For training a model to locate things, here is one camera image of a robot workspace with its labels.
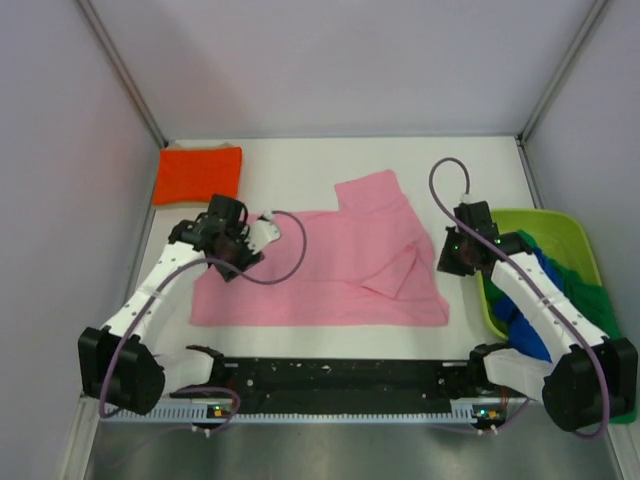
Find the pink t shirt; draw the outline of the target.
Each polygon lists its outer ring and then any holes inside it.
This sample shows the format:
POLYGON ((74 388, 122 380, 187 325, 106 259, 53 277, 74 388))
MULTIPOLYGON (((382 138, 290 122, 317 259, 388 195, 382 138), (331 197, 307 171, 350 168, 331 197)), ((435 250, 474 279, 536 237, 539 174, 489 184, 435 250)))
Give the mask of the pink t shirt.
POLYGON ((190 322, 220 326, 441 327, 449 305, 434 248, 395 173, 335 187, 335 211, 278 218, 282 236, 251 268, 256 283, 215 269, 194 284, 190 322))

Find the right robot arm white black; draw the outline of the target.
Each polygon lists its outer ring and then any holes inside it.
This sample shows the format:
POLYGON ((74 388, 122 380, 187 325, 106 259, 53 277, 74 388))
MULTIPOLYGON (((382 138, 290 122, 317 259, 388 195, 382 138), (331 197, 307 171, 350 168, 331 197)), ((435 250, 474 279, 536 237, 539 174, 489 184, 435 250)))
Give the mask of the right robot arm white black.
POLYGON ((589 321, 544 271, 515 232, 501 233, 489 206, 461 202, 448 217, 437 269, 456 276, 482 273, 521 312, 547 355, 538 359, 507 344, 470 354, 469 388, 487 396, 508 387, 541 403, 560 429, 577 432, 630 414, 636 406, 638 352, 589 321))

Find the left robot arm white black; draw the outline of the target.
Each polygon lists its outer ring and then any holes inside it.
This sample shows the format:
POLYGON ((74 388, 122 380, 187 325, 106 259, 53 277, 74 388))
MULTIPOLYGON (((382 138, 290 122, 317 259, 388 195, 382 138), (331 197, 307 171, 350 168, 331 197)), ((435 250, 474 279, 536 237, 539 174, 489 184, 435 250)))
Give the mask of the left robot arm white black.
POLYGON ((173 226, 131 297, 101 327, 86 328, 78 339, 82 392, 98 401, 102 417, 109 417, 109 406, 146 415, 163 397, 192 387, 209 397, 224 390, 220 352, 188 345, 161 354, 159 335, 200 277, 213 273, 223 283, 246 277, 280 236, 273 213, 250 217, 242 202, 223 195, 173 226))

